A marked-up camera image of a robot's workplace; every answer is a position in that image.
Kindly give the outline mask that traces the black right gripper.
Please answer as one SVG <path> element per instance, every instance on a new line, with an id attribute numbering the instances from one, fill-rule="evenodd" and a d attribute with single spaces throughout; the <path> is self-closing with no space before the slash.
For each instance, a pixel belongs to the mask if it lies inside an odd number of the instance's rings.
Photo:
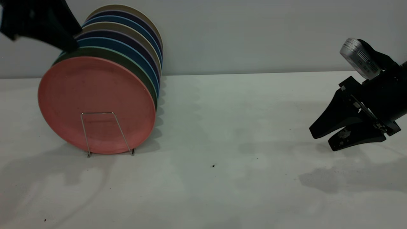
<path id="1" fill-rule="evenodd" d="M 386 136 L 382 132 L 392 136 L 401 131 L 396 120 L 406 115 L 406 62 L 396 63 L 362 84 L 350 76 L 339 86 L 326 110 L 309 128 L 314 139 L 343 128 L 328 140 L 330 148 L 339 151 L 383 142 Z"/>

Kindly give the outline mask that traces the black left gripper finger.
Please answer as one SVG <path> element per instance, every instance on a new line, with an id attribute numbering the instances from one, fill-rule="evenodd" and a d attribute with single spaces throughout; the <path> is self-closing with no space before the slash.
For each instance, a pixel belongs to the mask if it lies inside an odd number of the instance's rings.
<path id="1" fill-rule="evenodd" d="M 1 33 L 10 40 L 28 37 L 71 52 L 79 47 L 75 35 L 62 31 L 46 31 L 34 22 L 32 0 L 2 0 Z"/>
<path id="2" fill-rule="evenodd" d="M 32 0 L 34 22 L 46 31 L 62 31 L 77 35 L 81 25 L 65 0 Z"/>

